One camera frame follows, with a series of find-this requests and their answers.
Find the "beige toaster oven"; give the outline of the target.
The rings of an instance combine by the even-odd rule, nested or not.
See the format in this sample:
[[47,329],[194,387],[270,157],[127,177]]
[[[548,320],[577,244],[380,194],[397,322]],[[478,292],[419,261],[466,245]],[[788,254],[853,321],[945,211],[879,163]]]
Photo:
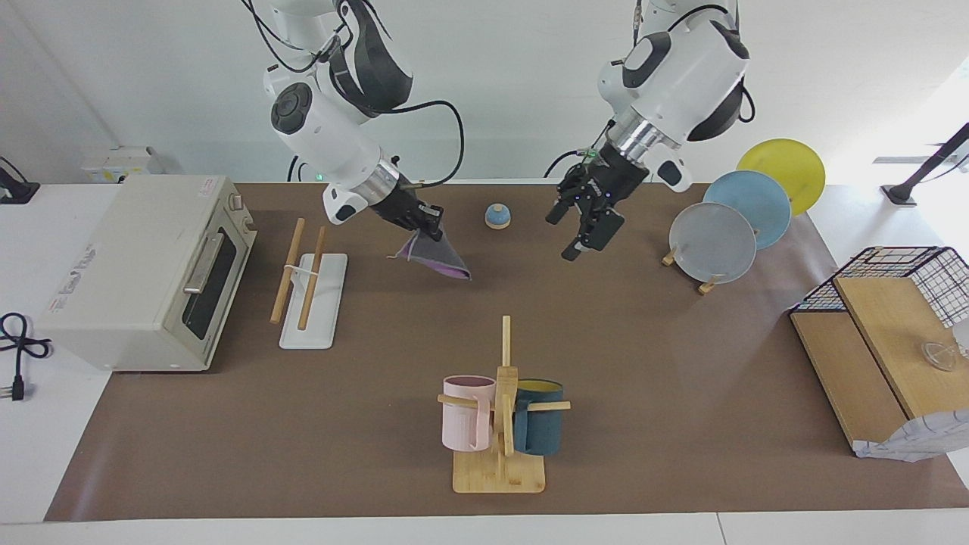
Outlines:
[[97,369],[209,369],[257,232],[227,176],[137,175],[36,331]]

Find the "black clamp mount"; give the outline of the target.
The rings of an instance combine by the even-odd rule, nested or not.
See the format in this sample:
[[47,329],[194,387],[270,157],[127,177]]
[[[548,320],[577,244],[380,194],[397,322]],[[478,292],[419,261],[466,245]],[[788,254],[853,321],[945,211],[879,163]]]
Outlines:
[[0,204],[27,204],[41,183],[31,182],[14,163],[0,155]]

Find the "wooden plate rack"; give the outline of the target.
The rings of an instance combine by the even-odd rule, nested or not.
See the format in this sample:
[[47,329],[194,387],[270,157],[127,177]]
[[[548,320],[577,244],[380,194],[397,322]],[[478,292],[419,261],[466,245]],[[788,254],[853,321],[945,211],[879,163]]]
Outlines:
[[716,273],[716,275],[713,275],[713,273],[710,273],[710,275],[704,276],[704,275],[700,275],[700,273],[692,272],[692,270],[689,270],[688,268],[686,268],[685,262],[679,261],[678,249],[675,246],[671,246],[671,248],[669,248],[668,254],[665,255],[663,259],[661,259],[661,264],[663,266],[667,266],[667,268],[671,268],[671,266],[676,265],[679,269],[682,270],[683,273],[685,273],[686,276],[689,276],[692,279],[695,279],[697,282],[701,282],[698,286],[699,294],[708,294],[709,292],[712,292],[716,284],[724,276],[723,273]]

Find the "wooden mug tree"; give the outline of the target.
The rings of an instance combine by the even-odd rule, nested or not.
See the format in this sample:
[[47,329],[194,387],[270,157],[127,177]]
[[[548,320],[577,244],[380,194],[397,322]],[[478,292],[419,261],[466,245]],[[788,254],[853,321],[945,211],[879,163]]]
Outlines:
[[544,457],[515,449],[513,432],[524,430],[526,418],[516,417],[519,369],[511,363],[512,318],[502,318],[502,358],[496,370],[494,399],[440,393],[442,406],[475,411],[474,423],[488,426],[488,449],[454,450],[451,489],[458,494],[539,494],[546,490]]

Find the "grey plate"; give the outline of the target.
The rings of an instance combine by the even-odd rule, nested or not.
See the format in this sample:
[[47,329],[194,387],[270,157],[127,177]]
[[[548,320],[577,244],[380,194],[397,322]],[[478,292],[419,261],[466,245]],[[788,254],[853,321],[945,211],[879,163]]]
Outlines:
[[735,282],[751,269],[757,253],[748,220],[715,201],[684,208],[669,228],[668,244],[671,262],[702,283]]

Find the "dark teal mug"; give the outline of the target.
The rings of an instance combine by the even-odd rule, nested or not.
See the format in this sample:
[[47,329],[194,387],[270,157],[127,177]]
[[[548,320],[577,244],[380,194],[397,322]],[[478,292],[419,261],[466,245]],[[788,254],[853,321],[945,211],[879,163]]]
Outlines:
[[562,411],[530,411],[536,403],[564,400],[564,387],[557,381],[524,378],[518,382],[513,404],[513,448],[532,456],[551,456],[560,449]]

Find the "brown table mat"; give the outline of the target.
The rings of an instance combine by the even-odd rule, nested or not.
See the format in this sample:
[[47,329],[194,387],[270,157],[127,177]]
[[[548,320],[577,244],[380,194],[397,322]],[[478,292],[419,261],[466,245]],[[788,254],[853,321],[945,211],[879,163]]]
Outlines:
[[[335,343],[282,350],[269,324],[311,184],[249,184],[257,239],[208,372],[112,375],[49,521],[470,516],[969,506],[944,456],[859,459],[786,312],[837,266],[797,217],[737,282],[702,296],[660,261],[703,199],[643,184],[601,252],[560,257],[577,218],[551,185],[441,187],[469,282],[388,259],[407,237],[370,213],[329,228],[348,255]],[[511,225],[485,211],[505,204]],[[456,494],[437,394],[512,362],[564,385],[561,450],[539,494]]]

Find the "wooden shelf box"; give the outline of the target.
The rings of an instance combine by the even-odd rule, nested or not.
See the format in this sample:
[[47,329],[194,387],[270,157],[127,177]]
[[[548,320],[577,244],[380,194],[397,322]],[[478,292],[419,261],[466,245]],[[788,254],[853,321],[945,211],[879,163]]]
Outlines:
[[930,304],[907,277],[841,277],[845,313],[791,313],[839,425],[853,441],[885,441],[934,412],[969,408],[969,361],[933,368],[925,341],[951,344]]

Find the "white towel rack wooden bars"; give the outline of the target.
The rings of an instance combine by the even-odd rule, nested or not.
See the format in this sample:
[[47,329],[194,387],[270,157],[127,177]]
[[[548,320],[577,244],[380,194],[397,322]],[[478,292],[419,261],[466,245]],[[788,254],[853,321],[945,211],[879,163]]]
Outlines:
[[305,219],[300,217],[288,246],[270,323],[282,324],[278,345],[284,350],[325,350],[335,341],[348,256],[322,252],[325,229],[319,231],[315,251],[301,253],[304,228]]

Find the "purple and grey towel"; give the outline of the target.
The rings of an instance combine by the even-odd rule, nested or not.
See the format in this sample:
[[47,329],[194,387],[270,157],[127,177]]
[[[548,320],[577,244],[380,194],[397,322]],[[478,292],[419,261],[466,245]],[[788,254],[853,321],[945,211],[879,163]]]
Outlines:
[[472,278],[470,270],[463,259],[454,250],[444,231],[440,231],[440,239],[433,239],[426,232],[415,231],[411,238],[388,259],[402,259],[407,262],[421,263],[426,268],[452,279],[469,280]]

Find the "white power strip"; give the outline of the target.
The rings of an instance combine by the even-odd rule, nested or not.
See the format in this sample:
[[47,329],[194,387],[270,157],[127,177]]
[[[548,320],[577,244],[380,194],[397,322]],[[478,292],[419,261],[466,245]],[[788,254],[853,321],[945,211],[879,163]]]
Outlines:
[[150,146],[119,146],[110,151],[90,151],[80,163],[87,182],[124,183],[134,175],[163,175],[165,169]]

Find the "pink mug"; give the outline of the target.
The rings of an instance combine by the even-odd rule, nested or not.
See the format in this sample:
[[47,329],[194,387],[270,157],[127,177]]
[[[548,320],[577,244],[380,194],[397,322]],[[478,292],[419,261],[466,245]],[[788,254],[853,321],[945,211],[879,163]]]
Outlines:
[[471,401],[471,406],[443,404],[441,439],[446,448],[478,452],[491,447],[495,390],[496,380],[482,375],[452,375],[443,380],[443,394]]

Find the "white patterned paper sheet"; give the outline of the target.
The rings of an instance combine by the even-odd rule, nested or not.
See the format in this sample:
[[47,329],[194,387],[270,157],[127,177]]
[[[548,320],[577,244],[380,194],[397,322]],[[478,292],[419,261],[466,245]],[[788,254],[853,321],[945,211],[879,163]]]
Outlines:
[[969,448],[969,408],[907,421],[882,442],[853,441],[858,458],[917,462]]

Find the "clear glass lid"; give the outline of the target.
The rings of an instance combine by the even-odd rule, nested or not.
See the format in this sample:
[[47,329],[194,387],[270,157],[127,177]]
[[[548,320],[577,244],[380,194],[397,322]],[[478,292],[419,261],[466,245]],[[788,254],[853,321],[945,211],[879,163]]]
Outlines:
[[933,368],[943,372],[955,370],[960,358],[960,348],[955,342],[941,344],[941,342],[925,341],[921,345],[921,351],[923,351],[925,361]]

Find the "yellow plate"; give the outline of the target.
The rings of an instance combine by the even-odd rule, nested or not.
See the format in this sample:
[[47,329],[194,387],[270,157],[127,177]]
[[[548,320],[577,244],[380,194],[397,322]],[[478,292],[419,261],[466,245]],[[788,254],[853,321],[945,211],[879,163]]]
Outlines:
[[738,170],[755,170],[785,190],[792,215],[806,213],[826,187],[824,163],[809,145],[796,139],[766,139],[741,156]]

